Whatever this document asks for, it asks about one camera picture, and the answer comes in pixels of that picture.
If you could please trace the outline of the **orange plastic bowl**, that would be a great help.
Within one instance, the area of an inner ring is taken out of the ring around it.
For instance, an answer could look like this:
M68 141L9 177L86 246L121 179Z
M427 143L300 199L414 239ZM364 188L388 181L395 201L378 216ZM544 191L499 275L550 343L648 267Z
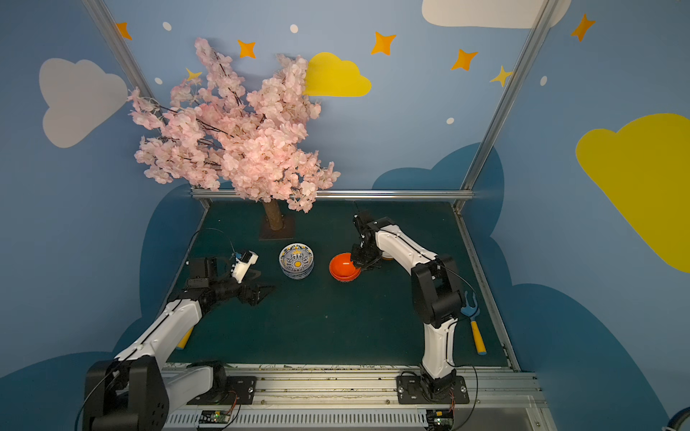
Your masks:
M334 256L329 263L331 276L339 282L351 282L361 274L362 269L357 268L351 260L351 253L345 252Z

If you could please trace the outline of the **blue yellow garden fork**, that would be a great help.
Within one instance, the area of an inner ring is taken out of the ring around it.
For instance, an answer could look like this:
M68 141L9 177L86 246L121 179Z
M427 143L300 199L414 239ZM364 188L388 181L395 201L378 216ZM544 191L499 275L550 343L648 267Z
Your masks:
M487 354L487 348L485 346L479 325L476 321L477 317L480 314L476 292L472 290L465 291L464 298L465 304L461 307L461 314L463 314L463 316L465 316L470 321L476 353L479 356L485 356Z
M183 337L181 338L181 340L180 340L180 341L178 342L178 344L176 345L176 349L177 349L177 350L183 350L183 349L186 348L186 346L187 346L187 344L188 344L188 342L189 342L190 336L192 335L192 332L193 332L193 329L190 329L190 330L188 330L188 331L183 335Z

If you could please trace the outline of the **left blue yellow garden fork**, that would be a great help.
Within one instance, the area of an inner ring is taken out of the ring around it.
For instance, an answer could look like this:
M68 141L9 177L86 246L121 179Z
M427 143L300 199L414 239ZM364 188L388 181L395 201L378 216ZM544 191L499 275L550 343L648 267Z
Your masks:
M187 344L188 344L188 342L189 342L190 336L192 335L192 332L193 332L193 329L190 329L190 330L188 330L188 331L183 335L183 337L181 338L181 340L180 340L180 341L178 342L178 344L176 345L176 349L177 349L177 350L183 350L183 349L186 348L186 346L187 346Z

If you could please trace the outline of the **dark blue patterned bowl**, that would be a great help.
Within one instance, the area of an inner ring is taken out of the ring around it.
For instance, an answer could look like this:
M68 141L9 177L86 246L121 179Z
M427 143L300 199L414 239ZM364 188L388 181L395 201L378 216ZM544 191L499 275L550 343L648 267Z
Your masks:
M307 278L310 275L310 273L301 273L301 274L286 273L284 275L290 279L302 280L302 279Z

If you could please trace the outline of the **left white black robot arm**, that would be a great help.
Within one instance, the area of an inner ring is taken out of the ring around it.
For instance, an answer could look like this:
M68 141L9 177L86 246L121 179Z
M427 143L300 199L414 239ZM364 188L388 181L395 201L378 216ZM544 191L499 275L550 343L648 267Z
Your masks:
M225 402L232 389L219 362L190 365L170 379L163 378L162 370L183 338L218 305L234 298L258 305L274 291L256 285L257 260L253 251L233 259L192 260L184 289L142 335L112 360L90 367L74 428L160 430L169 413L188 402Z

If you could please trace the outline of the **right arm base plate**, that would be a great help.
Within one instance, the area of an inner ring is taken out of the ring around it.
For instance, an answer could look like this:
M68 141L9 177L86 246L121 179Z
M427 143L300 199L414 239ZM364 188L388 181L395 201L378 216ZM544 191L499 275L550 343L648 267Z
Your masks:
M413 404L469 404L470 394L465 379L451 375L438 381L429 380L423 375L403 372L395 378L398 402Z

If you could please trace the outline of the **left green circuit board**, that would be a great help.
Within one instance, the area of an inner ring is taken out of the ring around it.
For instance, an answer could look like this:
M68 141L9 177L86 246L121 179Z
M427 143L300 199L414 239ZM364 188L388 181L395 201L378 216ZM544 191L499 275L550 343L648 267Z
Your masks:
M201 411L198 420L199 427L225 427L233 418L229 411Z

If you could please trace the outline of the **right blue yellow garden fork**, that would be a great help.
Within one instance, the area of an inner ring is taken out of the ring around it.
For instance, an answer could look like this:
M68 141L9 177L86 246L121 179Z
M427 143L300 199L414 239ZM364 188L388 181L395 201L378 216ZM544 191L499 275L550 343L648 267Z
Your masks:
M477 317L480 314L476 292L472 290L465 291L464 298L465 304L461 307L461 314L463 314L463 316L465 316L470 321L476 353L479 356L485 356L487 354L487 348L485 346L479 325L476 321Z

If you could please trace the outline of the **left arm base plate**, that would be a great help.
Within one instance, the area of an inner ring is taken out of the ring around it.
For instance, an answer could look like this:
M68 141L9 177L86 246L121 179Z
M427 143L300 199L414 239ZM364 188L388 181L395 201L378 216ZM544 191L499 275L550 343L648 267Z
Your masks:
M256 394L256 376L230 375L224 385L198 395L188 405L252 405Z

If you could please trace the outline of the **yellow blue patterned bowl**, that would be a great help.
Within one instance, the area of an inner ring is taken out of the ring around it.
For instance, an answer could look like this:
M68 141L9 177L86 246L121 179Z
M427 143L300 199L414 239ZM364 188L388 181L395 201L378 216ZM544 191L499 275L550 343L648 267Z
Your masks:
M282 268L310 266L314 264L314 253L306 244L295 242L281 250L279 264Z

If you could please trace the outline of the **aluminium front rail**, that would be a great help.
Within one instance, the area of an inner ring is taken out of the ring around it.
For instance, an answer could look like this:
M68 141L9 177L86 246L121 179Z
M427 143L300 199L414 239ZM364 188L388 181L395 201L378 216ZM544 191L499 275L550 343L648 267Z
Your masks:
M170 379L195 364L169 364ZM452 430L553 430L555 420L542 388L530 373L498 367L461 366L470 403L398 402L395 378L420 375L413 366L223 365L226 375L256 376L252 405L184 405L160 430L426 430L426 410L454 413ZM199 427L201 411L229 411L225 427Z

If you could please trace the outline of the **pink cherry blossom tree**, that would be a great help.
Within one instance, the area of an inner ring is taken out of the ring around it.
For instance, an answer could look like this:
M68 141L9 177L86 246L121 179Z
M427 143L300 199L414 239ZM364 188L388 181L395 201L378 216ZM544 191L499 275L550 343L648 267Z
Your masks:
M184 179L218 191L228 182L239 198L262 203L270 228L280 230L280 202L308 213L318 191L332 188L341 175L318 152L299 146L308 122L321 114L305 92L308 62L279 55L280 69L248 92L231 57L202 38L194 47L204 78L172 88L168 103L138 88L130 92L129 115L152 133L141 138L135 159L147 166L147 178L161 184Z

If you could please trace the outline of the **blue white floral bowl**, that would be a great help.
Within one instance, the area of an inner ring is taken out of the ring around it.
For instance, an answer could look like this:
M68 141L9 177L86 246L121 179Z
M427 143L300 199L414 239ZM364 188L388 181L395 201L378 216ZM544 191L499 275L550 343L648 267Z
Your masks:
M301 273L310 273L313 271L314 266L301 266L301 267L288 267L288 268L281 268L283 274L286 273L293 273L293 274L301 274Z

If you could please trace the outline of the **right circuit board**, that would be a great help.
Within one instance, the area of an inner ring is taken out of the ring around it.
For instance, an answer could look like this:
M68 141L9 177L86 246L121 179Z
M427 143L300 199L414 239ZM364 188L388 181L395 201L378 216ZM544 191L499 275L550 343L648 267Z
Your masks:
M455 423L454 413L446 409L427 409L426 420L427 431L451 431Z

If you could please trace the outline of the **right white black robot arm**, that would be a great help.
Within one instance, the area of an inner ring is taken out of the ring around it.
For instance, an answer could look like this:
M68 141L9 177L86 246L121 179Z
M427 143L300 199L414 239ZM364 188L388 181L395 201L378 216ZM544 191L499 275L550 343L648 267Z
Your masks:
M413 308L423 323L424 352L420 389L426 400L449 397L457 382L455 331L466 307L464 279L449 255L417 244L390 218L373 219L367 212L353 216L359 241L351 250L358 269L372 269L383 258L396 261L410 276Z

